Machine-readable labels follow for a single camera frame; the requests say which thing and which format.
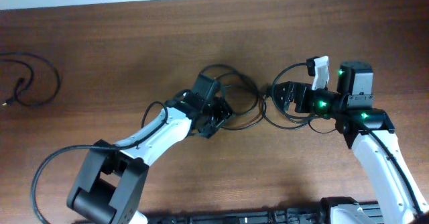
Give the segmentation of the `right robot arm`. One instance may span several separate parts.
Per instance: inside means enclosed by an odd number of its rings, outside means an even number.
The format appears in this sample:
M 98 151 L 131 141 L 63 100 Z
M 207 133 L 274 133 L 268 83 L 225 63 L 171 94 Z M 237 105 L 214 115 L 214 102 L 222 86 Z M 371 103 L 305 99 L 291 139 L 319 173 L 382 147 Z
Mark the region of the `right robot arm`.
M 268 95 L 276 109 L 300 125 L 334 119 L 371 182 L 384 222 L 427 223 L 428 202 L 405 163 L 395 127 L 384 110 L 373 107 L 371 65 L 343 62 L 335 92 L 327 87 L 327 57 L 310 58 L 303 65 L 314 79 L 311 84 L 273 80 Z

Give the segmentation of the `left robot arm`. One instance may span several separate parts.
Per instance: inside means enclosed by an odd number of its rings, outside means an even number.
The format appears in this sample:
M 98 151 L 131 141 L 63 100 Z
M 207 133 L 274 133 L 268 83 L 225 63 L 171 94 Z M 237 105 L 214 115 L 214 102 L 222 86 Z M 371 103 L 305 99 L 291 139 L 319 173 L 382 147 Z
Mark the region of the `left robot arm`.
M 195 134 L 212 137 L 230 118 L 225 88 L 199 74 L 194 86 L 162 103 L 159 115 L 113 145 L 90 147 L 66 205 L 93 223 L 132 223 L 150 166 L 170 147 Z

